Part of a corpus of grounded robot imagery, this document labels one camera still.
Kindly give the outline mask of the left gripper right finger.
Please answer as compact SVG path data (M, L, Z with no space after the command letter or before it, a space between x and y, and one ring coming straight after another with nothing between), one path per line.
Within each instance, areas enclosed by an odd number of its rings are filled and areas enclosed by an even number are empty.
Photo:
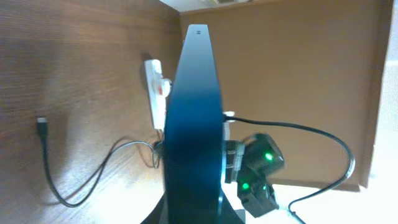
M220 224L245 224L246 214L243 209L234 210L224 195L221 203Z

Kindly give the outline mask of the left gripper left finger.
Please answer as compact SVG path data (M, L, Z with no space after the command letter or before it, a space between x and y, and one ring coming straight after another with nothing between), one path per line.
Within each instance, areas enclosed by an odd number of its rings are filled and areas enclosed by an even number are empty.
M159 224L164 207L164 196L162 196L153 211L141 222L141 224Z

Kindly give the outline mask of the blue Galaxy smartphone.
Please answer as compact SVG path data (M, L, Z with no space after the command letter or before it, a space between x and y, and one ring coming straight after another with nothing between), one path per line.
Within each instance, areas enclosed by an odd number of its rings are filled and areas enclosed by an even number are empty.
M169 223L218 223L223 155L221 91L208 26L191 24L165 119Z

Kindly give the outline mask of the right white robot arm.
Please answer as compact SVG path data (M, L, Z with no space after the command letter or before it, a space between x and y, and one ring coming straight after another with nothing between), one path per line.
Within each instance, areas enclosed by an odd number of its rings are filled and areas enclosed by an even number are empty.
M237 196L253 217L279 208L267 176L285 166L284 157L268 134L257 133L244 141L226 142L225 183L237 183Z

